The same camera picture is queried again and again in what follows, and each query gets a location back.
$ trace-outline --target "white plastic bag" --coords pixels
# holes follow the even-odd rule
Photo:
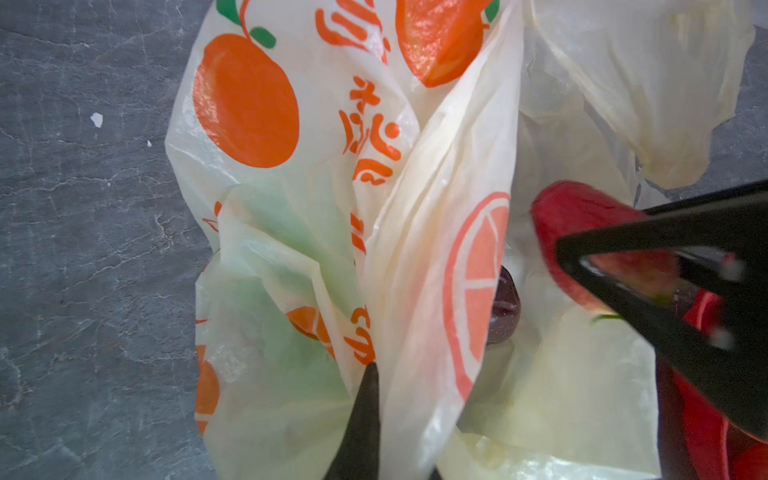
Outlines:
[[[528,218],[561,178],[644,198],[640,144],[524,28],[538,6],[485,3],[212,6],[166,148],[214,250],[195,416],[220,478],[322,478],[374,358],[380,478],[658,476],[650,347],[589,327]],[[523,314],[477,379],[502,258]]]
[[[534,25],[594,109],[665,188],[694,183],[733,116],[754,40],[745,0],[530,0]]]

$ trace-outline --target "orange fruit print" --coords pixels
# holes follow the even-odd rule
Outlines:
[[[197,380],[197,399],[194,404],[195,420],[200,433],[205,433],[208,419],[214,414],[219,403],[219,379],[213,366],[203,360],[205,345],[197,346],[197,364],[200,366],[200,378]]]
[[[261,27],[247,31],[248,3],[239,18],[225,15],[239,20],[245,36],[219,35],[206,46],[192,98],[200,125],[224,153],[249,167],[272,168],[296,150],[299,105],[283,69],[254,42],[272,48],[275,38]]]
[[[400,51],[425,87],[455,80],[475,60],[486,27],[481,13],[489,2],[397,0],[395,27]]]
[[[288,320],[290,320],[291,325],[293,325],[293,328],[298,330],[302,335],[322,343],[326,351],[334,360],[336,359],[336,356],[333,354],[331,338],[328,336],[326,324],[323,322],[323,316],[320,315],[318,309],[312,308],[311,306],[302,306],[286,313],[286,316],[288,317]]]
[[[488,195],[467,217],[445,268],[442,314],[456,387],[466,401],[480,371],[504,257],[509,194]]]

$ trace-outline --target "plastic bag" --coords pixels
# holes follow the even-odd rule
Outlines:
[[[217,0],[204,20],[166,148],[214,249],[195,416],[220,478],[321,478],[374,358],[380,478],[658,476],[653,353],[589,327],[527,213],[560,178],[655,190],[524,28],[535,8],[486,4]],[[523,317],[482,362],[502,257]]]
[[[754,40],[744,0],[531,0],[558,62],[664,188],[694,183]]]

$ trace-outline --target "white speck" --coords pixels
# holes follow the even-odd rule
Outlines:
[[[720,278],[729,282],[740,282],[744,278],[744,262],[736,259],[725,260],[720,265]]]
[[[712,336],[710,337],[710,344],[721,350],[733,349],[734,341],[733,334],[720,326],[712,332]]]
[[[104,115],[95,111],[94,114],[91,115],[91,121],[94,122],[96,128],[101,128],[101,123],[104,121]]]

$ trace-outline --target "gray stone surface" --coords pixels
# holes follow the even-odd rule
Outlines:
[[[209,4],[0,0],[0,478],[216,476],[193,418],[210,249],[163,148]],[[767,41],[674,195],[768,177]]]

